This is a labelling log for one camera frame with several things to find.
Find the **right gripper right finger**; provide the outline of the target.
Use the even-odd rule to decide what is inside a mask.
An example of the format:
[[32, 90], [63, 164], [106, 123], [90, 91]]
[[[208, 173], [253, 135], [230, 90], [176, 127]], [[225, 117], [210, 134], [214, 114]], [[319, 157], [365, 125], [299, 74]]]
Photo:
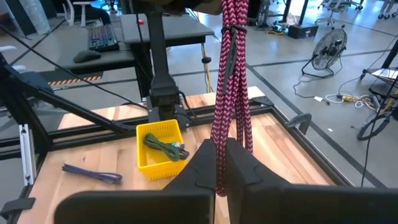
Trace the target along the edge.
[[397, 224], [397, 190], [291, 184], [237, 140], [226, 145], [231, 223]]

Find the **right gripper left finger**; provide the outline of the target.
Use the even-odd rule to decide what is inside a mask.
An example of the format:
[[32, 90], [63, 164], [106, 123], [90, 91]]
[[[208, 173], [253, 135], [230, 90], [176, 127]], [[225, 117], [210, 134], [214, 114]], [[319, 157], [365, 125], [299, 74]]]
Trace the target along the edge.
[[162, 190], [85, 191], [62, 200], [55, 223], [213, 223], [216, 153], [202, 142]]

